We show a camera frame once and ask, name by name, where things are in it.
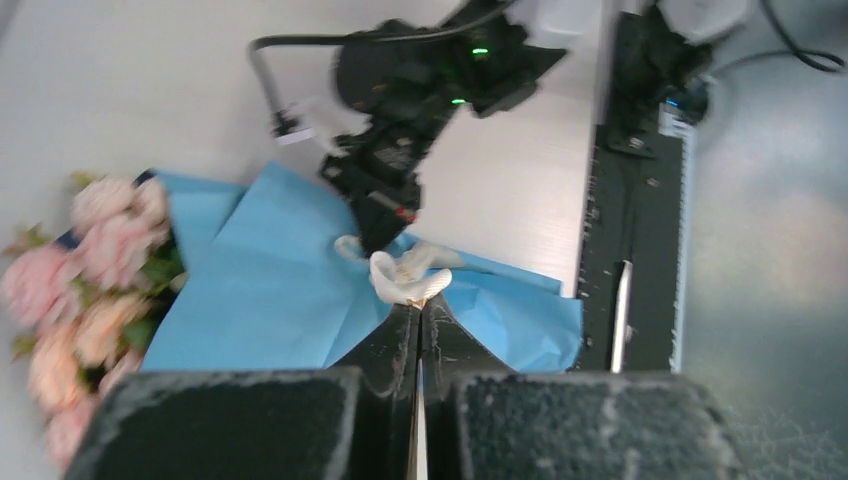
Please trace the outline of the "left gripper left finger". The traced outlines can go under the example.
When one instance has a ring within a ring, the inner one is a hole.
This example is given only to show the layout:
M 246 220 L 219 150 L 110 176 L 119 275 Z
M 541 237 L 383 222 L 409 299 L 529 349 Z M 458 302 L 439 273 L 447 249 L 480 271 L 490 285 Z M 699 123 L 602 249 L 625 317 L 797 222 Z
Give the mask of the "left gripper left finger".
M 327 369 L 137 372 L 96 409 L 69 479 L 404 479 L 420 312 L 395 306 Z

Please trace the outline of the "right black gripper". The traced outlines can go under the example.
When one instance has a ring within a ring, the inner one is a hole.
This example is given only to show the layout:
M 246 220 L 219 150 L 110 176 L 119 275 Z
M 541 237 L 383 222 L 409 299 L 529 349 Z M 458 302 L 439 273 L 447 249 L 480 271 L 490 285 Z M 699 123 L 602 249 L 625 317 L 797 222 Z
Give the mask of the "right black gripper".
M 447 105 L 408 118 L 375 112 L 364 132 L 339 137 L 341 156 L 324 158 L 320 177 L 347 203 L 365 254 L 385 249 L 416 221 L 416 170 L 456 111 Z

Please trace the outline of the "pink flower bunch stem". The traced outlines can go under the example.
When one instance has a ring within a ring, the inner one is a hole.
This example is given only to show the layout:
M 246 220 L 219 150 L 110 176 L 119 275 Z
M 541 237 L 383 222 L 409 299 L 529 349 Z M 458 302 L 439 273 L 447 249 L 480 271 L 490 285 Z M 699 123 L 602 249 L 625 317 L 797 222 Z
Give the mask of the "pink flower bunch stem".
M 67 470 L 76 454 L 99 402 L 126 375 L 137 371 L 142 361 L 142 353 L 130 350 L 105 373 L 93 396 L 61 410 L 50 419 L 46 429 L 47 450 L 62 472 Z

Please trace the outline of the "blue wrapping paper sheet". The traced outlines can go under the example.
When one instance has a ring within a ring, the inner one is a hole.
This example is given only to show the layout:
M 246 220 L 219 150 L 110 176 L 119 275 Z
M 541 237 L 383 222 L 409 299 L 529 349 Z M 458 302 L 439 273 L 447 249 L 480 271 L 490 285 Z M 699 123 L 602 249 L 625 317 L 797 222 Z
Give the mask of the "blue wrapping paper sheet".
M 347 205 L 278 164 L 248 187 L 156 171 L 188 279 L 153 337 L 143 368 L 311 369 L 348 353 L 388 316 L 369 268 L 334 242 L 355 235 Z M 398 237 L 399 257 L 419 240 Z M 570 368 L 582 304 L 560 281 L 454 250 L 442 292 L 455 318 L 511 368 Z

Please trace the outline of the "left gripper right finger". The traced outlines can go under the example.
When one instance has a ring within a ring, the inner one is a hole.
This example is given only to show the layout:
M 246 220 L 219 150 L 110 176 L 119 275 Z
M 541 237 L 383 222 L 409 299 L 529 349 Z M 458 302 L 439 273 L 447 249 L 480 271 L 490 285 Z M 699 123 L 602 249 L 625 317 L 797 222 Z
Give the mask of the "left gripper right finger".
M 456 320 L 421 315 L 432 479 L 742 479 L 737 444 L 701 386 L 664 372 L 520 374 Z

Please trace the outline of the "white printed ribbon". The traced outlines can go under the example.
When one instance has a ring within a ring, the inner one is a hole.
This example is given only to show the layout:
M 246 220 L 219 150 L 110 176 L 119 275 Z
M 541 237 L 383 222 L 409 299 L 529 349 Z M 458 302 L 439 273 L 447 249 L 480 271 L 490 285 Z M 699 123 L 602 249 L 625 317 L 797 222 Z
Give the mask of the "white printed ribbon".
M 456 251 L 424 240 L 399 257 L 386 251 L 366 255 L 353 235 L 337 238 L 334 249 L 342 258 L 368 265 L 369 281 L 384 303 L 418 310 L 451 284 L 453 269 L 466 265 Z

